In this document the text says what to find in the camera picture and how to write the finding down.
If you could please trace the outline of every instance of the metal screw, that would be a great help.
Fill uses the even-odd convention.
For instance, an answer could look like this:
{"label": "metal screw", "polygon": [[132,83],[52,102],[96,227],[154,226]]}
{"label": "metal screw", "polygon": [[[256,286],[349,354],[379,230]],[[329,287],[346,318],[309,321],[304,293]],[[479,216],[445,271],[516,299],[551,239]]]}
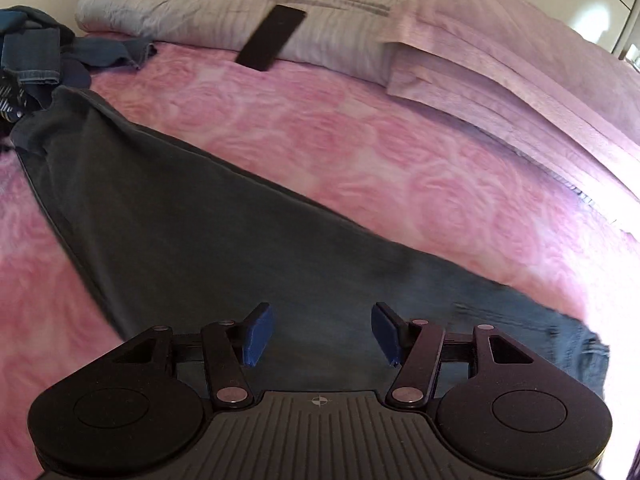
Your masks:
{"label": "metal screw", "polygon": [[222,402],[228,402],[229,404],[234,404],[235,402],[242,402],[245,400],[249,394],[246,392],[244,388],[238,388],[237,386],[229,386],[227,388],[222,388],[218,390],[216,393],[216,397]]}
{"label": "metal screw", "polygon": [[391,396],[398,402],[404,402],[406,404],[410,404],[412,402],[418,402],[419,400],[422,400],[422,398],[424,397],[424,395],[418,388],[411,388],[409,386],[396,388],[391,393]]}

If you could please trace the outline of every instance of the ribbed rubber surface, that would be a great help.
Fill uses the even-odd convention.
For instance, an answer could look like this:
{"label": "ribbed rubber surface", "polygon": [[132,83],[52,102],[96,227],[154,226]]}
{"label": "ribbed rubber surface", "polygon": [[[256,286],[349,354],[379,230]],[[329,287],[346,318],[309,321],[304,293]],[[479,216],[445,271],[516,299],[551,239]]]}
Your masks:
{"label": "ribbed rubber surface", "polygon": [[[46,474],[42,480],[60,480]],[[216,416],[196,446],[140,480],[488,480],[452,455],[413,413],[372,392],[268,392]],[[575,480],[594,480],[592,472]]]}

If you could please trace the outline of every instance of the clothing pile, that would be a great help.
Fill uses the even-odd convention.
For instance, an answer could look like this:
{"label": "clothing pile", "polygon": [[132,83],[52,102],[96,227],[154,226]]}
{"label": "clothing pile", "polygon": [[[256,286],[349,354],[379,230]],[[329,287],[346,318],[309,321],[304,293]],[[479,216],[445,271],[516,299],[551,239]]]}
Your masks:
{"label": "clothing pile", "polygon": [[31,7],[0,10],[0,132],[25,112],[49,107],[56,86],[91,86],[90,68],[140,68],[156,53],[150,40],[77,38],[48,14]]}

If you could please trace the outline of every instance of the pillow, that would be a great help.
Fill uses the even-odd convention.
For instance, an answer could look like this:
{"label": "pillow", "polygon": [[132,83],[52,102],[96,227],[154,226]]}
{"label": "pillow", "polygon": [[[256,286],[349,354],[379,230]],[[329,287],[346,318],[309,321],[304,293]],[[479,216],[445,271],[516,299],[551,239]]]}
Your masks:
{"label": "pillow", "polygon": [[640,197],[640,80],[525,0],[406,0],[381,34],[497,82]]}
{"label": "pillow", "polygon": [[378,35],[402,0],[80,0],[79,27],[239,51],[276,4],[307,17],[279,57],[385,84],[392,48]]}

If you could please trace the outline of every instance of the denim fabric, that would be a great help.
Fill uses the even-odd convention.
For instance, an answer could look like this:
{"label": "denim fabric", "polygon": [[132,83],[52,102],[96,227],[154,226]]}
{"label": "denim fabric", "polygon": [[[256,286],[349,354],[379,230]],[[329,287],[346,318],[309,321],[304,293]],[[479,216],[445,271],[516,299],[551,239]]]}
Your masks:
{"label": "denim fabric", "polygon": [[23,84],[59,84],[60,31],[40,28],[6,34],[0,66]]}
{"label": "denim fabric", "polygon": [[141,68],[156,49],[145,39],[76,38],[70,28],[45,12],[16,6],[0,10],[0,52],[0,68],[13,75],[29,96],[29,107],[22,113],[48,107],[51,92],[59,84],[89,88],[87,66]]}
{"label": "denim fabric", "polygon": [[22,26],[27,20],[24,12],[17,10],[0,10],[0,34],[13,32]]}
{"label": "denim fabric", "polygon": [[76,34],[70,28],[68,28],[66,25],[62,25],[62,23],[58,23],[56,20],[54,20],[51,16],[49,16],[46,12],[43,12],[42,10],[33,9],[33,7],[27,7],[22,5],[9,7],[8,9],[4,9],[4,10],[12,10],[14,12],[23,12],[27,15],[27,19],[30,22],[34,22],[34,25],[32,24],[23,28],[33,28],[34,26],[36,28],[56,28],[57,30],[60,31],[60,45],[69,44],[76,37]]}
{"label": "denim fabric", "polygon": [[[385,240],[306,197],[132,124],[59,87],[12,139],[47,218],[121,336],[178,333],[274,307],[247,372],[259,390],[377,390],[390,368],[370,328],[385,301],[451,332],[490,323],[602,394],[608,349],[575,319],[432,254]],[[459,380],[443,369],[440,383]]]}
{"label": "denim fabric", "polygon": [[156,53],[150,40],[116,41],[107,38],[75,38],[62,48],[63,59],[75,59],[96,68],[131,65],[142,67]]}

